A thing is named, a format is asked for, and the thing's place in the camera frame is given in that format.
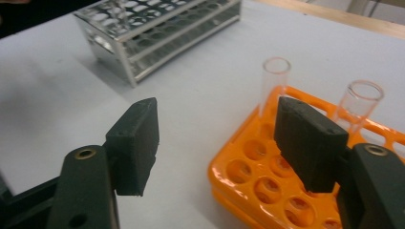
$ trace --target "test tube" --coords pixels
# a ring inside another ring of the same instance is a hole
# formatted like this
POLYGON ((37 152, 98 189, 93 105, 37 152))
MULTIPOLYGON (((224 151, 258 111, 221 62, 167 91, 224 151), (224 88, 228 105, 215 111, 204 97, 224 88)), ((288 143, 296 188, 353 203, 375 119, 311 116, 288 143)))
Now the test tube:
POLYGON ((356 134, 383 97, 384 92, 377 84, 355 80, 349 84, 332 120, 350 134, 356 134))
POLYGON ((278 98, 286 93, 290 69, 289 62, 278 56, 269 58, 263 64, 260 117, 263 117, 266 108, 277 103, 278 98))

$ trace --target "screw hole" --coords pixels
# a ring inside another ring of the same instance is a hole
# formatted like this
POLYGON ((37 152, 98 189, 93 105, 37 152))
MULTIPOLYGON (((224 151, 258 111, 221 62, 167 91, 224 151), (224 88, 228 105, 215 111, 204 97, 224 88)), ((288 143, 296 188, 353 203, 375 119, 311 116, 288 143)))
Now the screw hole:
POLYGON ((79 214, 71 218, 69 221, 69 227, 77 228, 84 225, 87 221, 87 216, 84 214, 79 214))
POLYGON ((85 149, 82 151, 79 151, 75 154, 76 159, 87 159, 96 154, 96 151, 93 149, 85 149))
POLYGON ((375 145, 366 145, 364 149, 370 154, 376 156, 386 156, 388 154, 388 151, 386 149, 375 145))

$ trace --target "table surface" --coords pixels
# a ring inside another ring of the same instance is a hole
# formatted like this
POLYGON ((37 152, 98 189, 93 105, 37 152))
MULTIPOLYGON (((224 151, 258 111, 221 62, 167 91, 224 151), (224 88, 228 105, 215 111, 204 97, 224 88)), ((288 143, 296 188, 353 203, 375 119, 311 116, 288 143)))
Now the table surface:
POLYGON ((257 2, 267 3, 289 10, 300 11, 306 14, 314 15, 331 21, 354 26, 368 31, 401 38, 405 40, 405 25, 396 24, 389 21, 379 20, 371 17, 365 17, 353 13, 347 13, 341 10, 316 6, 299 0, 255 0, 257 2))
POLYGON ((118 197, 121 228, 245 228, 211 196, 206 170, 257 105, 261 65, 283 56, 289 85, 337 103, 380 84, 372 119, 405 132, 405 41, 244 1, 242 19, 132 89, 96 62, 71 15, 0 40, 0 168, 15 193, 57 177, 63 157, 102 144, 134 102, 158 100, 160 146, 143 198, 118 197))

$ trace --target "black cable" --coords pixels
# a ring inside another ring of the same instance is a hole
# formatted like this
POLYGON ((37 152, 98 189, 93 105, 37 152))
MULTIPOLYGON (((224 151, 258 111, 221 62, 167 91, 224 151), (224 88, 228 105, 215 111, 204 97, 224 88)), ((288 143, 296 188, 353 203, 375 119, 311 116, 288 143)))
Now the black cable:
POLYGON ((372 17, 375 11, 375 8, 377 8, 377 5, 381 2, 381 0, 376 0, 374 3, 374 6, 372 7, 372 9, 369 12, 369 17, 372 17))

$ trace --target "rack hole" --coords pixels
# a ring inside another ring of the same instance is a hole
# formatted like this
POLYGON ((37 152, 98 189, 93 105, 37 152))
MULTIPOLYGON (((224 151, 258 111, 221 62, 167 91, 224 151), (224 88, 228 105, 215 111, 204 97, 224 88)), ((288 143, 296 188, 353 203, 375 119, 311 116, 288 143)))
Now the rack hole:
POLYGON ((170 5, 167 4, 167 3, 159 4, 159 8, 166 8, 166 7, 168 7, 168 6, 170 6, 170 5))
POLYGON ((135 1, 128 1, 127 3, 124 4, 124 6, 125 6, 126 8, 132 8, 132 7, 136 6, 137 4, 138 4, 138 2, 135 2, 135 1))
POLYGON ((134 10, 135 12, 140 12, 140 11, 145 10, 145 9, 147 9, 147 8, 148 8, 148 7, 146 7, 146 6, 139 5, 139 6, 135 7, 135 8, 133 8, 133 10, 134 10))
POLYGON ((118 18, 119 18, 119 19, 122 19, 122 18, 125 18, 125 17, 130 17, 130 16, 132 16, 132 15, 133 15, 132 12, 126 11, 126 12, 120 13, 120 14, 118 15, 118 18))
POLYGON ((117 22, 118 22, 118 20, 116 20, 116 19, 108 18, 107 20, 103 21, 101 25, 107 27, 107 26, 110 26, 110 25, 115 24, 117 22))
POLYGON ((108 5, 107 3, 103 3, 103 4, 100 4, 100 5, 98 5, 100 8, 102 8, 102 9, 104 9, 104 10, 108 10, 108 9, 110 9, 111 7, 110 7, 110 5, 108 5))
POLYGON ((178 1, 178 2, 176 2, 176 4, 179 5, 179 6, 181 6, 181 5, 186 4, 186 2, 184 2, 184 1, 178 1))
POLYGON ((229 179, 238 184, 246 183, 250 180, 250 167, 241 160, 234 160, 226 167, 226 173, 229 179))
POLYGON ((297 209, 304 210, 309 208, 308 204, 300 198, 292 198, 290 202, 292 206, 294 206, 297 209))
POLYGON ((87 216, 84 214, 79 214, 71 218, 69 221, 69 227, 77 228, 84 225, 87 221, 87 216))
POLYGON ((159 3, 160 2, 160 0, 150 0, 149 2, 148 2, 148 5, 149 6, 155 6, 157 3, 159 3))
POLYGON ((300 198, 291 198, 285 205, 287 219, 299 227, 311 226, 315 221, 312 207, 300 198))
POLYGON ((277 202, 282 195, 279 185, 268 177, 263 177, 256 182, 254 193, 256 198, 265 204, 277 202))
POLYGON ((159 16, 161 16, 161 12, 159 12, 157 10, 148 10, 145 13, 145 17, 150 18, 150 19, 153 19, 153 18, 159 17, 159 16))
POLYGON ((294 175, 294 170, 281 155, 274 156, 271 159, 270 169, 277 177, 291 177, 294 175))
POLYGON ((107 18, 108 18, 107 14, 98 13, 98 14, 94 15, 92 19, 95 20, 95 21, 102 21, 102 20, 107 19, 107 18))
POLYGON ((141 17, 131 18, 129 20, 129 23, 131 23, 134 26, 141 26, 145 22, 146 22, 146 20, 144 18, 141 18, 141 17))
POLYGON ((108 10, 109 13, 114 14, 114 13, 121 13, 122 9, 121 8, 112 8, 108 10))
POLYGON ((244 146, 244 153, 251 160, 260 160, 266 155, 266 146, 260 141, 249 140, 244 146))
POLYGON ((322 226, 324 229, 341 229, 342 225, 340 222, 333 220, 333 219, 328 219, 322 223, 322 226))
POLYGON ((173 6, 168 6, 168 7, 166 7, 165 9, 168 10, 168 11, 171 11, 171 10, 174 10, 175 7, 173 7, 173 6))
POLYGON ((84 9, 83 13, 87 16, 94 16, 95 14, 99 13, 99 11, 95 9, 84 9))

